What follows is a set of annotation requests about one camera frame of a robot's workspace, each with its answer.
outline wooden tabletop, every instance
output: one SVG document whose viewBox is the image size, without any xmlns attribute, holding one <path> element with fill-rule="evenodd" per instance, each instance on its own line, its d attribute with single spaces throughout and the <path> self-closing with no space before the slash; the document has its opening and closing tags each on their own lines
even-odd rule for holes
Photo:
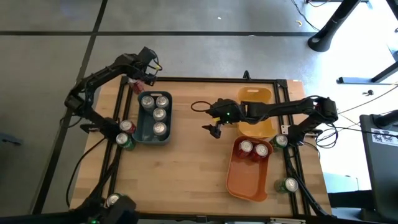
<svg viewBox="0 0 398 224">
<path fill-rule="evenodd" d="M 102 116 L 112 117 L 119 78 L 111 80 L 101 88 L 96 111 Z M 145 86 L 146 90 L 168 91 L 173 96 L 171 141 L 165 146 L 138 144 L 133 151 L 123 151 L 116 181 L 115 192 L 128 195 L 137 203 L 137 210 L 146 213 L 171 213 L 195 215 L 292 215 L 289 195 L 278 194 L 274 182 L 285 177 L 285 166 L 281 152 L 269 158 L 266 181 L 268 198 L 263 202 L 249 202 L 230 195 L 226 189 L 226 176 L 234 140 L 238 137 L 236 124 L 222 128 L 220 139 L 213 138 L 202 125 L 213 123 L 205 113 L 190 109 L 198 100 L 215 102 L 217 98 L 236 100 L 238 90 L 244 86 L 268 88 L 272 85 L 248 83 L 196 83 L 156 82 Z M 126 87 L 122 100 L 121 118 L 126 100 Z M 288 80 L 290 100 L 303 98 L 302 82 Z M 272 96 L 270 103 L 275 103 Z M 137 95 L 133 95 L 129 119 L 137 120 Z M 270 118 L 278 129 L 277 118 Z M 295 123 L 305 119 L 295 115 Z M 91 133 L 86 150 L 103 136 Z M 315 144 L 312 139 L 306 141 Z M 79 206 L 89 195 L 100 176 L 106 141 L 101 143 L 83 160 L 78 173 L 71 208 Z M 316 201 L 331 213 L 323 180 L 322 169 L 316 150 L 310 146 L 300 147 L 305 182 Z M 104 188 L 104 197 L 108 186 Z M 300 193 L 297 192 L 298 210 L 303 213 Z"/>
</svg>

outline plastic tray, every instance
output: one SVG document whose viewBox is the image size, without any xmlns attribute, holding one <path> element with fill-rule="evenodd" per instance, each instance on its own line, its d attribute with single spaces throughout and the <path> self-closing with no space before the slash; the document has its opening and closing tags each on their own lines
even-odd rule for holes
<svg viewBox="0 0 398 224">
<path fill-rule="evenodd" d="M 169 99 L 169 108 L 167 108 L 167 119 L 164 123 L 167 126 L 167 132 L 164 140 L 160 141 L 157 136 L 155 136 L 153 127 L 155 124 L 155 119 L 153 114 L 146 111 L 141 106 L 141 100 L 144 96 L 150 95 L 151 97 L 156 99 L 159 96 L 166 96 Z M 142 92 L 138 96 L 138 103 L 139 103 L 139 112 L 138 112 L 138 120 L 137 120 L 137 129 L 136 132 L 132 135 L 134 140 L 143 144 L 154 144 L 154 145 L 164 145 L 170 141 L 170 130 L 172 128 L 172 106 L 173 106 L 173 98 L 172 95 L 166 91 L 145 91 Z"/>
<path fill-rule="evenodd" d="M 268 103 L 271 98 L 271 91 L 261 87 L 243 87 L 238 92 L 238 102 L 251 101 Z M 238 134 L 255 138 L 268 138 L 277 134 L 272 121 L 267 119 L 257 124 L 238 123 Z"/>
<path fill-rule="evenodd" d="M 243 140 L 249 140 L 255 144 L 265 144 L 268 148 L 267 157 L 259 162 L 253 162 L 250 158 L 241 159 L 236 155 L 239 149 L 239 143 Z M 231 195 L 261 202 L 267 198 L 266 179 L 269 156 L 274 152 L 272 146 L 260 139 L 247 136 L 238 137 L 233 146 L 231 161 L 229 163 L 228 176 L 226 179 L 226 188 Z"/>
</svg>

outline black desk leg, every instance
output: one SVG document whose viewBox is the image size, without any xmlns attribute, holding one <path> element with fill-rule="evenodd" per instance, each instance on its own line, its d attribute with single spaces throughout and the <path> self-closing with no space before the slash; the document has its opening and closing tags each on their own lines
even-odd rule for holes
<svg viewBox="0 0 398 224">
<path fill-rule="evenodd" d="M 398 72 L 398 61 L 393 63 L 390 67 L 379 73 L 373 78 L 355 78 L 355 77 L 339 77 L 338 84 L 373 84 L 373 85 L 391 85 L 391 83 L 380 83 L 392 74 Z"/>
<path fill-rule="evenodd" d="M 328 193 L 330 206 L 333 208 L 374 209 L 372 190 Z"/>
<path fill-rule="evenodd" d="M 326 25 L 313 37 L 309 38 L 308 46 L 317 52 L 326 52 L 338 28 L 344 23 L 361 0 L 344 0 L 331 16 Z"/>
</svg>

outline gray floor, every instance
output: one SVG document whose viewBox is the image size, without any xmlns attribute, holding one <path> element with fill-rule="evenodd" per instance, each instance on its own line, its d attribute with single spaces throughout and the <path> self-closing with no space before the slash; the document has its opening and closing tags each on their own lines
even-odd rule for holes
<svg viewBox="0 0 398 224">
<path fill-rule="evenodd" d="M 318 28 L 338 3 L 319 8 L 303 6 Z M 1 30 L 93 29 L 101 1 L 0 2 Z M 112 63 L 121 53 L 137 53 L 143 46 L 154 49 L 170 77 L 241 77 L 249 70 L 253 78 L 303 80 L 308 95 L 330 96 L 341 109 L 370 98 L 362 96 L 368 86 L 338 86 L 340 76 L 372 77 L 394 62 L 383 32 L 397 24 L 380 24 L 379 11 L 360 4 L 336 34 L 325 53 L 307 47 L 307 37 L 97 37 L 86 75 Z M 290 0 L 109 1 L 102 31 L 268 31 L 314 32 L 298 15 Z M 65 112 L 63 100 L 73 86 L 89 37 L 0 36 L 0 132 L 23 138 L 23 146 L 0 142 L 0 216 L 29 213 L 48 162 L 58 121 Z M 397 81 L 395 75 L 390 81 Z M 373 88 L 377 95 L 387 87 Z M 381 113 L 391 104 L 372 105 L 358 113 Z M 348 114 L 358 120 L 358 114 Z M 343 118 L 339 125 L 350 125 Z M 44 212 L 65 211 L 65 189 L 81 156 L 86 134 L 69 130 L 49 191 Z M 355 144 L 347 151 L 347 142 Z M 360 133 L 342 135 L 339 146 L 321 150 L 324 172 L 357 177 L 359 188 L 369 187 Z M 343 166 L 337 161 L 345 155 Z"/>
</svg>

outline yellow tray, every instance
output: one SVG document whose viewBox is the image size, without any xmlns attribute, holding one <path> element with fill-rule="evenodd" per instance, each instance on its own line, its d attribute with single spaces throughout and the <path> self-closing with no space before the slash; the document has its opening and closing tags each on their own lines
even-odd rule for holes
<svg viewBox="0 0 398 224">
<path fill-rule="evenodd" d="M 268 103 L 271 98 L 271 91 L 261 87 L 243 87 L 238 92 L 238 102 L 251 101 Z M 258 122 L 257 124 L 238 123 L 238 134 L 254 138 L 268 138 L 277 134 L 270 119 Z"/>
</svg>

